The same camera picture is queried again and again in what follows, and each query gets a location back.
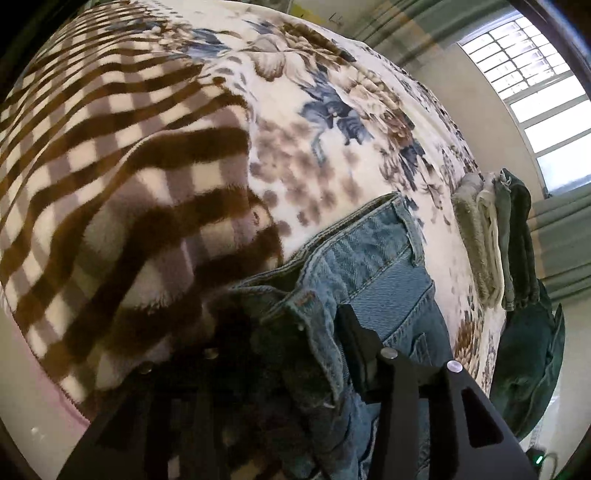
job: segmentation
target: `fleece blanket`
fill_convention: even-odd
[[[399,190],[488,391],[504,315],[476,298],[450,201],[476,170],[433,94],[360,42],[238,2],[99,5],[0,108],[2,303],[92,418],[135,367],[215,334],[220,289]]]

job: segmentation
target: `wall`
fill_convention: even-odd
[[[462,48],[453,44],[411,73],[439,98],[466,138],[483,171],[506,167],[543,199],[535,160],[505,104]]]
[[[557,454],[558,471],[579,446],[591,424],[591,294],[586,299],[565,302],[563,307],[566,340],[556,428],[544,445],[549,452]]]
[[[0,417],[41,480],[54,480],[88,422],[43,373],[1,309],[0,362]]]
[[[310,11],[313,15],[322,19],[317,22],[322,26],[335,32],[342,33],[351,24],[354,24],[364,13],[376,7],[383,0],[294,0],[294,7],[297,6]],[[297,15],[298,10],[292,9],[292,15]]]

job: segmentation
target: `blue flower pattern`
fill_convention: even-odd
[[[423,222],[423,220],[421,220],[421,218],[416,213],[416,212],[418,212],[417,202],[415,202],[408,195],[404,196],[404,202],[406,203],[406,206],[408,207],[410,214],[413,216],[415,221],[421,227],[419,230],[419,233],[421,234],[421,239],[422,239],[423,243],[424,244],[427,243],[427,240],[425,239],[425,234],[423,233],[423,227],[425,226],[425,222]]]
[[[311,149],[319,165],[326,162],[326,155],[322,150],[320,139],[322,134],[335,125],[345,138],[345,145],[355,140],[361,145],[373,136],[361,122],[359,114],[352,107],[342,101],[341,97],[328,81],[326,67],[318,65],[317,72],[311,72],[314,79],[313,86],[301,85],[300,88],[310,95],[314,101],[304,104],[300,115],[317,126],[317,132],[311,142]]]
[[[246,22],[260,35],[276,34],[278,32],[278,28],[268,21],[253,22],[246,20]],[[121,22],[121,25],[112,25],[111,28],[129,28],[136,24],[138,31],[149,30],[155,26],[159,26],[156,22],[142,22],[139,24],[138,21],[130,21]],[[231,48],[218,38],[218,33],[210,28],[194,28],[190,32],[194,40],[187,43],[186,48],[183,49],[184,54],[177,53],[174,54],[175,56],[188,55],[195,60],[207,60],[214,59],[221,54],[231,51]],[[346,50],[341,49],[340,56],[346,61],[356,61]],[[379,58],[387,61],[398,73],[404,72],[382,56],[379,56]],[[343,135],[345,146],[350,145],[351,141],[356,141],[359,145],[362,145],[363,142],[372,140],[374,137],[363,124],[359,114],[343,101],[330,84],[326,66],[317,64],[317,69],[309,73],[314,83],[312,85],[302,84],[299,85],[299,88],[306,92],[312,98],[312,101],[306,102],[303,105],[299,115],[316,126],[315,135],[310,143],[310,147],[318,165],[322,166],[327,161],[327,155],[322,149],[321,138],[327,130],[333,129],[335,124]],[[404,79],[399,80],[406,91],[413,95],[425,109],[428,109],[427,105],[429,104],[437,108],[437,105],[433,105],[430,102],[430,96],[425,88],[420,89],[417,94],[409,82]],[[399,118],[407,125],[409,130],[414,130],[415,125],[406,114],[402,113]],[[424,154],[423,147],[414,137],[412,137],[412,143],[401,148],[398,153],[398,164],[413,191],[417,191],[415,176],[418,171],[418,157]]]

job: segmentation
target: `belt loop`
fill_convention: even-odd
[[[417,223],[413,216],[408,211],[404,198],[400,193],[396,193],[392,199],[392,205],[398,218],[402,220],[407,230],[410,246],[413,249],[413,265],[415,267],[424,265],[425,254],[423,252],[423,243],[421,242],[421,235],[418,231]]]

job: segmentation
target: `curtain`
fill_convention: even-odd
[[[345,33],[401,67],[419,68],[442,48],[512,11],[506,0],[389,0]]]
[[[591,184],[532,205],[535,269],[554,304],[591,294]]]

